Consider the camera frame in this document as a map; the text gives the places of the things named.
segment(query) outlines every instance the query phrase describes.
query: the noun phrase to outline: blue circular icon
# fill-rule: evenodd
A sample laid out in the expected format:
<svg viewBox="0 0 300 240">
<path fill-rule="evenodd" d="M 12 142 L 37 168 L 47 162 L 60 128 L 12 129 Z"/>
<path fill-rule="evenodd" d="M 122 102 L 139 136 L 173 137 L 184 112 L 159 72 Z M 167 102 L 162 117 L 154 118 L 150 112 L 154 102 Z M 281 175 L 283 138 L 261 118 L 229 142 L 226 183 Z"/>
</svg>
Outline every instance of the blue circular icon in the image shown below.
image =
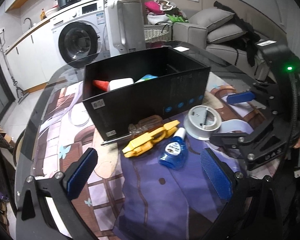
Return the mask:
<svg viewBox="0 0 300 240">
<path fill-rule="evenodd" d="M 171 107 L 171 106 L 169 106 L 169 107 L 167 107 L 167 108 L 166 108 L 166 110 L 165 110 L 165 111 L 166 111 L 166 113 L 168 113 L 168 112 L 170 112 L 171 110 L 172 110 L 172 107 Z"/>
</svg>

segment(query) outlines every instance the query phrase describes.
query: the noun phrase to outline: mop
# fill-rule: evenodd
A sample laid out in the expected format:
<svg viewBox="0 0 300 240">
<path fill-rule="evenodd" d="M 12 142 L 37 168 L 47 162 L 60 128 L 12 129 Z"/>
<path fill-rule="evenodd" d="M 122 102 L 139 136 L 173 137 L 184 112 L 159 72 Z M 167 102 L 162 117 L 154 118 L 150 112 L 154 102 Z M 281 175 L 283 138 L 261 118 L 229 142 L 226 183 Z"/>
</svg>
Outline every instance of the mop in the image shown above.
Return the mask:
<svg viewBox="0 0 300 240">
<path fill-rule="evenodd" d="M 2 44 L 2 41 L 1 41 L 1 37 L 0 37 L 0 46 L 1 46 L 1 49 L 0 51 L 2 52 L 3 54 L 3 59 L 4 59 L 4 62 L 7 66 L 7 69 L 8 69 L 8 72 L 9 72 L 9 75 L 12 79 L 12 83 L 13 85 L 16 87 L 16 91 L 17 91 L 17 96 L 18 96 L 18 104 L 20 104 L 28 95 L 29 93 L 28 92 L 25 92 L 23 91 L 19 86 L 18 86 L 18 81 L 15 80 L 15 78 L 13 77 L 12 73 L 11 73 L 11 70 L 9 68 L 9 63 L 7 62 L 7 58 L 6 58 L 6 55 L 5 55 L 5 51 L 3 51 L 3 46 L 5 45 L 6 41 L 4 39 L 4 30 L 3 30 L 3 40 L 4 40 L 4 43 Z"/>
</svg>

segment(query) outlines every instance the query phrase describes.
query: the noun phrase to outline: white basket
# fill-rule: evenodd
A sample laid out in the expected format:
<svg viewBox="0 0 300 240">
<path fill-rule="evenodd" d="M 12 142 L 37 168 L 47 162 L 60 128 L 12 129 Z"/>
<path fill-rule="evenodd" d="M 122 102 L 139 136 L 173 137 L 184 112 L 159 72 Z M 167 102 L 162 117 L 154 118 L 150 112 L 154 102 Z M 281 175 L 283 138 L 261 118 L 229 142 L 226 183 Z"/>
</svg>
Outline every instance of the white basket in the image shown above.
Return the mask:
<svg viewBox="0 0 300 240">
<path fill-rule="evenodd" d="M 145 40 L 147 43 L 156 41 L 171 41 L 170 25 L 145 25 Z"/>
</svg>

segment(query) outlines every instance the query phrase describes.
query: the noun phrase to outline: blue glue bottle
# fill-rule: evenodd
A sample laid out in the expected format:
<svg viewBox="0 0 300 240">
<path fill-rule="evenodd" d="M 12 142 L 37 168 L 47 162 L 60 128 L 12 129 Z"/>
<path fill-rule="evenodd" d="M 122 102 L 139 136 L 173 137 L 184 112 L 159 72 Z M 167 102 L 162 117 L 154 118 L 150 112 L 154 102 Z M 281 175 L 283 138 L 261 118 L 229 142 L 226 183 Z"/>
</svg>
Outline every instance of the blue glue bottle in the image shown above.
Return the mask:
<svg viewBox="0 0 300 240">
<path fill-rule="evenodd" d="M 184 142 L 185 135 L 186 130 L 182 127 L 175 132 L 159 158 L 160 164 L 174 170 L 183 167 L 188 157 L 188 149 Z"/>
</svg>

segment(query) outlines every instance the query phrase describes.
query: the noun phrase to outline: blue gripper pad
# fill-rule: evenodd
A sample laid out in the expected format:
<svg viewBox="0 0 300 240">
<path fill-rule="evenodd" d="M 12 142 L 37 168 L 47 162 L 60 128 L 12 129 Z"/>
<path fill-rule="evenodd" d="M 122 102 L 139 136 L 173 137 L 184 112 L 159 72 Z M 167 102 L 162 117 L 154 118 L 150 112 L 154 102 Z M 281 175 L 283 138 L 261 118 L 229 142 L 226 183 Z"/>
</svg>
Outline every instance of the blue gripper pad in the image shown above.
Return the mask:
<svg viewBox="0 0 300 240">
<path fill-rule="evenodd" d="M 242 93 L 232 94 L 227 97 L 227 103 L 230 105 L 243 103 L 243 102 L 250 102 L 255 99 L 256 96 L 251 91 L 246 91 Z"/>
<path fill-rule="evenodd" d="M 71 163 L 62 181 L 69 200 L 79 197 L 97 163 L 98 153 L 93 148 L 88 148 L 77 162 Z"/>
<path fill-rule="evenodd" d="M 234 174 L 230 167 L 226 163 L 221 162 L 209 148 L 201 152 L 200 163 L 219 197 L 229 201 L 235 184 Z"/>
</svg>

